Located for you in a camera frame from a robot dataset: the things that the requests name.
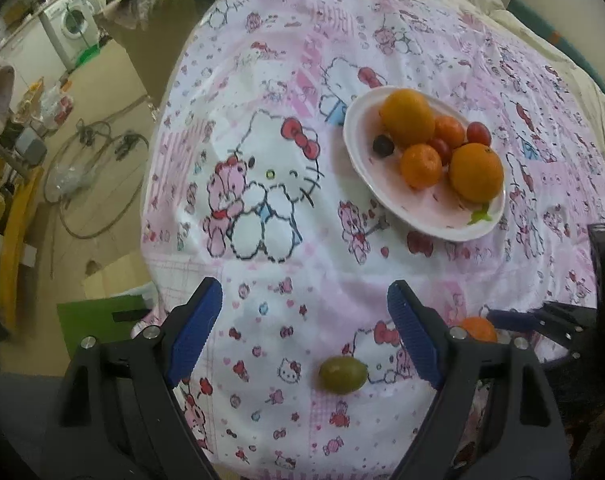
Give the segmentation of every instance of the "orange fruit on bed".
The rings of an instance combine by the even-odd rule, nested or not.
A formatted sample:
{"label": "orange fruit on bed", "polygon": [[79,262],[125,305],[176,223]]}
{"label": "orange fruit on bed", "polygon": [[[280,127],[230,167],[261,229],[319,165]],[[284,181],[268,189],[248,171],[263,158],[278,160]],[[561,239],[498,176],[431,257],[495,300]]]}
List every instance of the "orange fruit on bed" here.
{"label": "orange fruit on bed", "polygon": [[426,144],[410,146],[401,157],[401,175],[407,185],[416,190],[437,184],[443,176],[440,155]]}
{"label": "orange fruit on bed", "polygon": [[467,317],[460,323],[460,327],[467,330],[467,333],[478,341],[496,343],[499,340],[496,329],[484,317]]}
{"label": "orange fruit on bed", "polygon": [[449,163],[449,182],[464,199],[485,204],[503,189],[505,174],[500,157],[483,144],[465,144],[454,150]]}
{"label": "orange fruit on bed", "polygon": [[393,91],[379,113],[394,144],[401,149],[427,142],[434,136],[434,113],[420,92],[408,88]]}
{"label": "orange fruit on bed", "polygon": [[465,142],[465,127],[455,117],[441,115],[436,118],[434,136],[444,140],[452,150],[455,150]]}

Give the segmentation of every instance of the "cabinet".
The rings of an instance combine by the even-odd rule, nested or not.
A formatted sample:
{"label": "cabinet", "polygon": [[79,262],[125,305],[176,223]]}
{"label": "cabinet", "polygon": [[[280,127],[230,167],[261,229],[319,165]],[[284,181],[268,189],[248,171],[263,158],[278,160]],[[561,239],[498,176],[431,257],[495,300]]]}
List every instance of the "cabinet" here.
{"label": "cabinet", "polygon": [[7,43],[0,47],[3,57],[16,71],[10,108],[16,106],[31,83],[44,78],[44,88],[50,88],[65,74],[66,69],[55,51],[38,16],[22,25]]}

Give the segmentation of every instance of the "blue gripper pad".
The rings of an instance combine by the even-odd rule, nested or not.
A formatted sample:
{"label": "blue gripper pad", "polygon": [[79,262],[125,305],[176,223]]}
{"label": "blue gripper pad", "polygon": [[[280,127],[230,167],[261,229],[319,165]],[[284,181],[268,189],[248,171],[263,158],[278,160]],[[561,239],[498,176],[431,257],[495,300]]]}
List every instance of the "blue gripper pad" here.
{"label": "blue gripper pad", "polygon": [[531,332],[536,330],[539,322],[531,312],[511,312],[508,310],[490,310],[487,320],[500,330],[512,332]]}
{"label": "blue gripper pad", "polygon": [[[174,309],[184,309],[188,317],[183,320],[180,319],[183,317],[180,316],[181,313],[176,313],[176,321],[183,323],[183,326],[171,346],[169,366],[165,375],[173,387],[176,387],[181,379],[191,375],[221,308],[222,286],[213,278],[205,278],[186,305]],[[169,314],[166,324],[174,315],[174,310]]]}
{"label": "blue gripper pad", "polygon": [[[438,349],[427,335],[409,300],[410,298],[399,286],[399,282],[390,285],[387,290],[387,310],[391,319],[396,325],[396,330],[409,352],[419,377],[428,381],[437,390],[443,384],[443,375],[438,367]],[[425,309],[418,298],[415,300],[419,304],[419,308]]]}

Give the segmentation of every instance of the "plastic bag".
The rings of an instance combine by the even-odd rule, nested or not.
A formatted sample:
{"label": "plastic bag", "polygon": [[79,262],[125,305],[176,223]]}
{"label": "plastic bag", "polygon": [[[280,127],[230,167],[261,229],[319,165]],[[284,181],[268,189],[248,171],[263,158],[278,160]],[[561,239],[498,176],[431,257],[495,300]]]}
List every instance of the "plastic bag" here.
{"label": "plastic bag", "polygon": [[76,166],[60,166],[56,164],[54,167],[54,186],[60,193],[60,196],[71,196],[78,190],[89,188],[95,177],[95,167],[89,171]]}
{"label": "plastic bag", "polygon": [[40,99],[39,118],[49,130],[57,130],[62,126],[73,110],[73,98],[60,89],[60,83],[49,88]]}

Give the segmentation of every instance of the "pink teddy bear print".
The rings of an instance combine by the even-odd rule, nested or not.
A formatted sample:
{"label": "pink teddy bear print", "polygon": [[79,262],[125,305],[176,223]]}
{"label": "pink teddy bear print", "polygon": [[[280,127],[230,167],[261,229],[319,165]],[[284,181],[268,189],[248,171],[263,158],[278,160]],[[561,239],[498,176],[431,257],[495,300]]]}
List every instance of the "pink teddy bear print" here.
{"label": "pink teddy bear print", "polygon": [[[366,224],[361,219],[360,210],[352,202],[340,202],[338,213],[343,228],[342,239],[348,243],[347,251],[355,256],[359,265],[362,265],[372,250],[367,237],[374,231],[387,229],[389,224],[382,215],[375,225],[365,230]],[[363,214],[363,218],[371,220],[375,218],[375,213],[369,210],[369,216]]]}
{"label": "pink teddy bear print", "polygon": [[214,258],[223,256],[231,221],[244,208],[242,194],[247,187],[246,175],[247,164],[231,155],[226,161],[216,164],[214,174],[207,184],[212,213],[204,219],[202,230],[209,235],[207,251]]}

